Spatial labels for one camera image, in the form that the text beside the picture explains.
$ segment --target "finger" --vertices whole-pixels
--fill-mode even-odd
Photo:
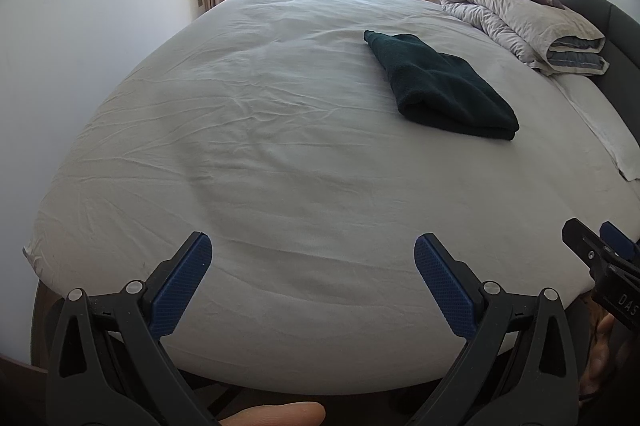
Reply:
[[[591,379],[600,379],[609,362],[609,343],[606,341],[597,342],[591,348],[591,359],[589,363],[589,376]]]
[[[221,422],[222,426],[319,426],[325,412],[317,402],[249,408]]]
[[[598,323],[598,328],[596,329],[596,337],[602,337],[610,334],[611,330],[613,330],[613,324],[615,322],[616,319],[615,317],[613,317],[613,314],[607,314],[606,316],[604,316],[603,319],[600,320],[600,323]]]

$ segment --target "mattress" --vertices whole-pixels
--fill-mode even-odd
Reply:
[[[516,112],[515,139],[405,120],[366,29],[468,60]],[[60,294],[109,293],[205,232],[212,266],[163,340],[177,366],[361,393],[441,377],[463,346],[417,273],[417,236],[568,305],[591,287],[561,241],[573,217],[640,236],[640,199],[552,80],[479,30],[421,0],[228,0],[98,108],[24,252]]]
[[[640,180],[634,180],[629,182],[629,185],[631,186],[631,189],[633,189],[633,191],[636,193],[636,195],[638,195],[638,198],[640,199]]]

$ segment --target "white pillowcase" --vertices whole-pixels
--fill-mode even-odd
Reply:
[[[554,79],[587,126],[600,139],[622,175],[640,179],[640,145],[595,83],[583,75],[563,73]]]

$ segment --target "clamp handle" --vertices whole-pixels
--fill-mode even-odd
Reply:
[[[629,330],[640,330],[640,268],[626,260],[633,248],[613,224],[600,229],[603,238],[573,218],[562,228],[562,240],[587,264],[595,281],[593,300],[613,314]]]
[[[414,259],[452,332],[471,340],[484,312],[479,279],[465,263],[454,260],[433,233],[415,242]]]
[[[620,258],[633,262],[636,258],[640,259],[640,247],[631,239],[625,236],[610,221],[606,221],[600,226],[600,238],[609,244]]]
[[[193,232],[174,257],[158,265],[146,280],[141,306],[156,341],[174,333],[211,259],[209,236]]]

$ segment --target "black clamp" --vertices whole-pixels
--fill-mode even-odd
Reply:
[[[562,240],[589,267],[595,281],[593,301],[627,329],[640,331],[640,248],[611,222],[600,236],[578,219],[562,228]]]
[[[466,345],[440,385],[407,426],[573,426],[578,420],[578,376],[567,318],[558,293],[507,293],[481,283],[433,234],[421,236],[415,264],[453,333]],[[476,398],[504,335],[519,332],[490,401]]]
[[[174,332],[211,257],[209,238],[195,232],[146,282],[104,296],[69,293],[50,356],[49,426],[218,424],[159,343]]]

